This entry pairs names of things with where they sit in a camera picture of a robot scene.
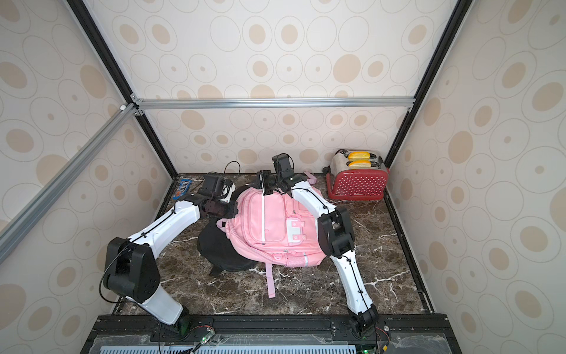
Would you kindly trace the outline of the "black backpack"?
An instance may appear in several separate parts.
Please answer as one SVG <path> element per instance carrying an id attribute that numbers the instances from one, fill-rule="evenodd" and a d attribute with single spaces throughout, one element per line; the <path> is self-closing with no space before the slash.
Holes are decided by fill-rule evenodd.
<path id="1" fill-rule="evenodd" d="M 246 186 L 236 188 L 230 201 L 237 202 L 240 194 L 247 189 Z M 212 199 L 203 196 L 203 200 L 199 203 L 200 216 L 207 218 L 209 222 L 198 236 L 197 248 L 200 255 L 212 264 L 209 275 L 219 277 L 224 271 L 240 272 L 254 268 L 257 262 L 240 255 L 228 239 L 226 232 L 217 225 L 217 223 L 220 223 L 222 226 L 226 226 L 227 221 L 233 218 L 210 218 L 204 214 L 204 204 L 208 200 Z"/>

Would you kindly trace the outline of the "pink backpack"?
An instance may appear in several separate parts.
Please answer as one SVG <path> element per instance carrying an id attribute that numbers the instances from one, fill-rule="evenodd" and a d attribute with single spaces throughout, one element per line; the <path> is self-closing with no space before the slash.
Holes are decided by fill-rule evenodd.
<path id="1" fill-rule="evenodd" d="M 270 298 L 276 296 L 272 265 L 311 267 L 326 257 L 315 217 L 289 195 L 265 196 L 259 188 L 246 186 L 236 204 L 237 214 L 221 218 L 217 227 L 239 255 L 265 264 Z"/>

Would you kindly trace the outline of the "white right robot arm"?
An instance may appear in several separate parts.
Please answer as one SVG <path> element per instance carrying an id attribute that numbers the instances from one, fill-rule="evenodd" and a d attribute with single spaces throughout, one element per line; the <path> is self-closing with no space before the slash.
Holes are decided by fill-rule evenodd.
<path id="1" fill-rule="evenodd" d="M 351 326 L 359 334 L 373 330 L 379 314 L 358 268 L 355 235 L 348 210 L 324 199 L 302 174 L 292 171 L 272 174 L 263 170 L 258 172 L 257 179 L 265 195 L 288 194 L 315 217 L 318 244 L 338 270 L 346 294 Z"/>

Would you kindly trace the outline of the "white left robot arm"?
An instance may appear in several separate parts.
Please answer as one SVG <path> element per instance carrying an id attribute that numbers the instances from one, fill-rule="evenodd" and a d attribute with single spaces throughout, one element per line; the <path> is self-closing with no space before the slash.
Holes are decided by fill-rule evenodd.
<path id="1" fill-rule="evenodd" d="M 190 331 L 187 308 L 161 285 L 156 260 L 187 227 L 203 218 L 232 218 L 237 202 L 191 194 L 162 217 L 128 238 L 115 237 L 107 246 L 100 288 L 122 296 L 179 336 Z"/>

